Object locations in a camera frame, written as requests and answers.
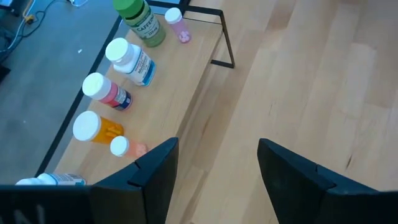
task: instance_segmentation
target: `small pink bottle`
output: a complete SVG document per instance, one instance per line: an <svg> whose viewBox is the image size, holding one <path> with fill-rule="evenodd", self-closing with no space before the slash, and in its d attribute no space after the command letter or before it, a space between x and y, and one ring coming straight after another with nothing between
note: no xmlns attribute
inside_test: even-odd
<svg viewBox="0 0 398 224"><path fill-rule="evenodd" d="M191 33L189 32L187 25L184 23L181 11L178 8L174 7L167 10L164 17L181 43L185 44L191 40Z"/></svg>
<svg viewBox="0 0 398 224"><path fill-rule="evenodd" d="M111 152L118 157L135 157L136 159L148 152L146 144L129 141L124 136L118 136L111 142Z"/></svg>
<svg viewBox="0 0 398 224"><path fill-rule="evenodd" d="M95 72L89 74L83 82L83 93L116 110L126 110L132 103L131 95L110 79Z"/></svg>

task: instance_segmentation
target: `gray floor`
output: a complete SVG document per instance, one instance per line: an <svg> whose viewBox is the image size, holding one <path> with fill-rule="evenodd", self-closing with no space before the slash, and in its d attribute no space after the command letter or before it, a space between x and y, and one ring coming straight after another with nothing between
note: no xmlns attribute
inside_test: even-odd
<svg viewBox="0 0 398 224"><path fill-rule="evenodd" d="M43 10L49 2L36 0L32 12ZM81 8L57 2L37 32L3 63L12 71L0 84L0 184L13 184L36 173L116 18L110 0L89 0ZM6 16L2 23L15 31L18 21ZM122 25L117 36L126 32ZM108 67L103 60L98 71L104 73ZM84 98L79 110L88 103ZM69 129L49 172L71 135Z"/></svg>

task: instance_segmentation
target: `wooden surface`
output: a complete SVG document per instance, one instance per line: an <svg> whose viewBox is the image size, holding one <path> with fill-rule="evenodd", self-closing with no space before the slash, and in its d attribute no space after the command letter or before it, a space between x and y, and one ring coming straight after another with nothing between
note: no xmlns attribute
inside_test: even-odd
<svg viewBox="0 0 398 224"><path fill-rule="evenodd" d="M224 11L236 69L206 70L167 223L277 223L259 138L375 189L398 189L398 1L191 4ZM223 39L216 57L228 60Z"/></svg>
<svg viewBox="0 0 398 224"><path fill-rule="evenodd" d="M138 87L125 76L110 68L107 77L132 94L133 104L125 112L118 112L102 103L92 101L89 110L110 120L121 123L125 136L149 147L164 140L181 136L188 118L201 92L206 66L220 40L222 27L219 24L186 20L193 39L181 44L165 23L167 30L164 42L152 49L144 48L156 65L155 77L148 87ZM142 42L131 31L126 39L132 43ZM80 142L72 139L56 172L81 174L89 184L122 169L134 159L118 158L109 151L109 146Z"/></svg>

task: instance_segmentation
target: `black metal bar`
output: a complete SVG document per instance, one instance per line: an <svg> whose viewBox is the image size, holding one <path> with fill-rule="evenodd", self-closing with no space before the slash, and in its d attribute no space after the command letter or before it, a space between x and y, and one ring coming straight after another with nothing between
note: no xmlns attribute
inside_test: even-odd
<svg viewBox="0 0 398 224"><path fill-rule="evenodd" d="M90 71L88 72L87 75L97 71L97 69L102 61L102 58L104 57L106 46L108 46L108 44L112 41L113 37L115 36L116 32L118 31L121 21L122 21L122 18L120 16L118 16L118 18L116 19L116 21L114 22L114 24L112 26L111 31L109 32L107 38L104 41L104 44L102 45L101 50L99 50L99 53L98 53L97 57L95 58L95 61L94 61L93 65L91 66ZM75 115L75 112L76 112L77 108L79 107L79 104L80 104L82 98L83 98L83 92L80 89L75 100L73 101L71 107L69 108L69 111L68 111L67 115L65 116L65 119L63 119L60 129L58 130L57 134L55 135L54 140L52 141L49 149L47 150L47 153L45 154L42 163L40 164L39 168L37 169L35 177L37 177L38 175L43 173L45 171L45 169L47 168L47 166L49 165L50 160L51 160L52 156L54 155L55 150L57 149L58 145L60 144L60 141L62 140L62 137L65 134L65 131L67 130L68 125L73 118L73 115Z"/></svg>
<svg viewBox="0 0 398 224"><path fill-rule="evenodd" d="M228 48L229 57L231 59L231 63L222 62L219 60L212 60L210 63L212 63L214 65L219 65L222 67L227 67L227 68L235 67L235 59L234 59L234 55L233 55L233 51L232 51L231 41L230 41L229 35L228 35L228 29L227 29L226 22L225 22L224 12L221 9L211 9L211 8L206 8L206 7L189 6L189 5L174 4L174 3L152 1L152 0L147 0L147 2L150 6L164 7L164 8L168 8L168 9L170 9L172 7L176 7L176 8L179 8L181 10L181 12L187 12L187 11L188 12L197 12L197 13L209 14L209 15L214 15L214 16L220 17L221 25L223 26L223 33L225 36L226 45Z"/></svg>

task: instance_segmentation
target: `wooden table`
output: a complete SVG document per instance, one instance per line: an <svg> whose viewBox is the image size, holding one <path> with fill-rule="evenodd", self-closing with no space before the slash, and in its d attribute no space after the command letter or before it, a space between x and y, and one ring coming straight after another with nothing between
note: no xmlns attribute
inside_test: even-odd
<svg viewBox="0 0 398 224"><path fill-rule="evenodd" d="M135 86L111 67L106 76L132 93L131 108L120 112L97 101L92 101L88 107L88 110L121 123L127 138L144 142L150 148L170 137L181 137L203 86L203 72L222 35L219 24L186 19L193 38L189 43L181 44L163 16L158 19L166 29L166 39L158 47L143 47L157 65L150 86ZM142 41L132 31L126 39L142 46ZM134 160L112 155L107 145L73 138L55 172L80 174L88 184L94 184Z"/></svg>

